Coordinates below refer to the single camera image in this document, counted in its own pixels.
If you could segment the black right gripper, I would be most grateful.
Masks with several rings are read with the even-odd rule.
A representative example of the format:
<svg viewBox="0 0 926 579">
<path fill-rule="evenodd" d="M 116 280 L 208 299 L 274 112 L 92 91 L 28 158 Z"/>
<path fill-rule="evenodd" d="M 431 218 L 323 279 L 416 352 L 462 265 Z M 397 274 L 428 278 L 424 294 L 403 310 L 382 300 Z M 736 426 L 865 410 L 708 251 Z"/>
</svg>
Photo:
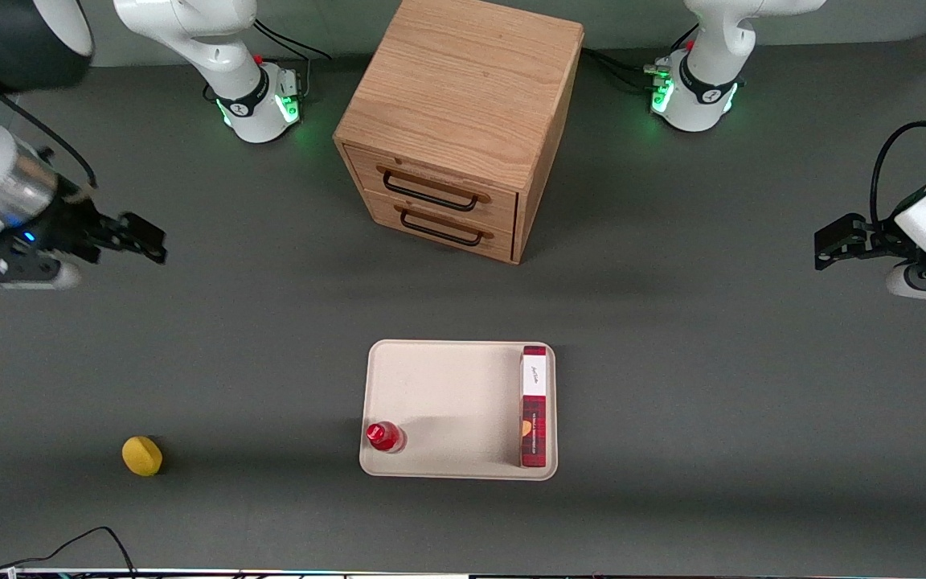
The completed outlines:
<svg viewBox="0 0 926 579">
<path fill-rule="evenodd" d="M 37 249 L 70 254 L 93 265 L 99 263 L 102 248 L 140 254 L 159 265 L 168 259 L 161 228 L 132 212 L 117 219 L 104 216 L 87 192 L 69 179 L 58 180 L 51 202 L 25 223 L 25 230 L 34 235 Z"/>
</svg>

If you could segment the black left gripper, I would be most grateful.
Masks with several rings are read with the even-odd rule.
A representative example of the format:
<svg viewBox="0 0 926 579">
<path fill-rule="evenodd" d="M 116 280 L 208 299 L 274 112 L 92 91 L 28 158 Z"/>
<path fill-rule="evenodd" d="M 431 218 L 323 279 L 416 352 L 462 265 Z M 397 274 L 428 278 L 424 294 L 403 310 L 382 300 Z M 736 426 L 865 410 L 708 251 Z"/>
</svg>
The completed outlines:
<svg viewBox="0 0 926 579">
<path fill-rule="evenodd" d="M 849 213 L 813 234 L 813 268 L 816 271 L 845 259 L 897 257 L 918 261 L 920 256 L 921 249 L 916 242 L 893 219 L 869 224 L 861 214 Z"/>
</svg>

